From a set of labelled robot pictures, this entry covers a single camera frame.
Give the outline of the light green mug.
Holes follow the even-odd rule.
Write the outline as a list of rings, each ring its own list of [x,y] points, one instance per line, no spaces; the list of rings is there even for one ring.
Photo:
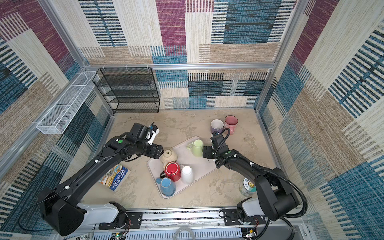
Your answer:
[[[204,143],[200,139],[193,141],[187,146],[187,149],[190,150],[193,156],[197,158],[203,157],[203,148],[204,148]]]

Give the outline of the red mug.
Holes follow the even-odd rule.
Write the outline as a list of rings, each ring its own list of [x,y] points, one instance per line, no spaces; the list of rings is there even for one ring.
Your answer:
[[[164,171],[161,172],[160,178],[169,178],[173,182],[181,179],[181,167],[176,162],[169,162],[166,164]]]

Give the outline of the purple mug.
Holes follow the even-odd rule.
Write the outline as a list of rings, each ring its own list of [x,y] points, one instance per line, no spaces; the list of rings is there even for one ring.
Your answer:
[[[218,132],[219,134],[224,129],[224,122],[219,119],[214,119],[211,121],[211,133]]]

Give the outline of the white mug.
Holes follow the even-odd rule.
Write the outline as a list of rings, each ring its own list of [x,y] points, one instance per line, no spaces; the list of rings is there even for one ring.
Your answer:
[[[195,176],[193,169],[190,166],[182,166],[181,180],[186,185],[191,185],[194,182]]]

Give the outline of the pink patterned mug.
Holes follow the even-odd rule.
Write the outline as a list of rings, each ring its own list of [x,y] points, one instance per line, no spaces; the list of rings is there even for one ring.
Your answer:
[[[225,120],[224,120],[225,128],[228,128],[230,130],[230,135],[234,134],[238,122],[239,120],[235,116],[229,115],[225,117]]]

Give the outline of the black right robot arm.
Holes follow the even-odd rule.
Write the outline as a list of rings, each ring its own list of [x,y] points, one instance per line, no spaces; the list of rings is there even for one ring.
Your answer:
[[[217,169],[224,166],[243,175],[255,185],[258,203],[250,209],[260,209],[262,211],[260,215],[276,221],[281,217],[300,218],[306,214],[308,201],[304,193],[284,175],[281,169],[262,167],[240,152],[229,150],[227,147],[216,151],[210,146],[205,146],[203,157],[214,159]]]

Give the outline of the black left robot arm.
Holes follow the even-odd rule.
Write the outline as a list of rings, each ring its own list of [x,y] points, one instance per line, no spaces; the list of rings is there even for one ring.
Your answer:
[[[131,155],[159,159],[163,146],[147,142],[130,142],[121,136],[110,139],[92,161],[52,190],[44,188],[38,195],[42,218],[61,236],[77,230],[88,210],[78,207],[83,196],[112,167]]]

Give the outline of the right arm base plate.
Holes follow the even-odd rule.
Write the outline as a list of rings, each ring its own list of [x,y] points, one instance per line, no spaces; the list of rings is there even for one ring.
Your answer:
[[[238,209],[221,209],[219,210],[219,217],[224,219],[226,226],[235,225],[264,225],[267,219],[263,216],[249,217]]]

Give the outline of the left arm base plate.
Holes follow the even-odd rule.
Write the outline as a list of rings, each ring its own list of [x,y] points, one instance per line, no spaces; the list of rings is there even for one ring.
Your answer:
[[[126,212],[119,214],[112,223],[100,223],[99,230],[139,229],[142,224],[143,212]]]

